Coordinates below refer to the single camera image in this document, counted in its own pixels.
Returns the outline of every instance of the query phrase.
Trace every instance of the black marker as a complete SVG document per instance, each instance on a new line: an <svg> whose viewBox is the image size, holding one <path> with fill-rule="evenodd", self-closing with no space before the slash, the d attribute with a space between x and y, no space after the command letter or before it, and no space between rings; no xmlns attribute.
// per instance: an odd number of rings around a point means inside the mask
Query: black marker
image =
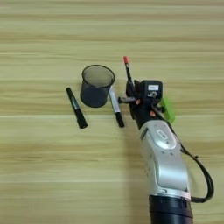
<svg viewBox="0 0 224 224"><path fill-rule="evenodd" d="M69 100L70 100L70 102L72 104L73 111L74 111L74 113L75 113L75 115L77 117L77 123L79 124L81 129L85 129L88 126L88 124L86 122L86 119L85 119L84 115L81 112L81 108L80 108L78 102L74 98L74 94L73 94L72 89L70 87L68 87L66 89L66 92L67 92Z"/></svg>

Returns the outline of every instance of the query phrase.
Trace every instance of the marker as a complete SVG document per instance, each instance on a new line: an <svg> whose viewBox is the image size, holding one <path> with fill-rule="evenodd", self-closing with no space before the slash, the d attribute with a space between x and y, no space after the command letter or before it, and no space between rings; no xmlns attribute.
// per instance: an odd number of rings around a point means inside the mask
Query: marker
<svg viewBox="0 0 224 224"><path fill-rule="evenodd" d="M78 102L76 101L76 99L74 97L72 89L70 87L68 87L66 89L66 92L67 92L69 100L70 100L70 102L72 104L73 111L74 111L74 113L76 115L77 123L79 124L81 129L85 129L88 126L88 124L86 122L86 119L85 119L84 115L81 112L81 108L80 108Z"/></svg>
<svg viewBox="0 0 224 224"><path fill-rule="evenodd" d="M116 117L116 120L119 124L119 127L123 128L124 127L123 117L122 117L122 113L121 113L121 110L120 110L120 107L119 107L119 103L116 99L116 93L113 89L113 86L110 87L110 90L108 91L108 94L109 94L109 98L111 100L112 107L113 107L113 110L115 112L115 117Z"/></svg>

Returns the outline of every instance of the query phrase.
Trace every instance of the pen holder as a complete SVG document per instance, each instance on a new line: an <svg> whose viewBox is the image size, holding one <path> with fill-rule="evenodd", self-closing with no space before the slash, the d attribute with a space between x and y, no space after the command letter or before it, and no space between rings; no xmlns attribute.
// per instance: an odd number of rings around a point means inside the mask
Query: pen holder
<svg viewBox="0 0 224 224"><path fill-rule="evenodd" d="M99 108L107 102L109 89L115 82L114 73L105 66L87 66L82 71L80 98L91 108Z"/></svg>

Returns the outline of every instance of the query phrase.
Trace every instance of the silver metal part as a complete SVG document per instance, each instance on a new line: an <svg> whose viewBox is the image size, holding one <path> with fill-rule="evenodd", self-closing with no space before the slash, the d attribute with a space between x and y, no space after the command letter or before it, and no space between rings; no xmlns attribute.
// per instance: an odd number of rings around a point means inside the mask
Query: silver metal part
<svg viewBox="0 0 224 224"><path fill-rule="evenodd" d="M190 199L186 166L179 140L164 121L149 121L140 129L150 194Z"/></svg>

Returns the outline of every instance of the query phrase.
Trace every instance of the wood grain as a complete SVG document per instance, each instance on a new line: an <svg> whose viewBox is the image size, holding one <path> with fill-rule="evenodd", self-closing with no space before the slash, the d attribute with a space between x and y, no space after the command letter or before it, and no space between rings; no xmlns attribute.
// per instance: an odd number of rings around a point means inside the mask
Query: wood grain
<svg viewBox="0 0 224 224"><path fill-rule="evenodd" d="M110 67L124 95L122 56L134 78L159 79L175 130L200 155L214 198L193 205L195 224L224 220L224 2L221 0L0 0L0 214L2 224L146 224L138 130L122 106L80 102L81 71ZM77 127L71 86L89 124ZM192 193L206 186L186 158Z"/></svg>

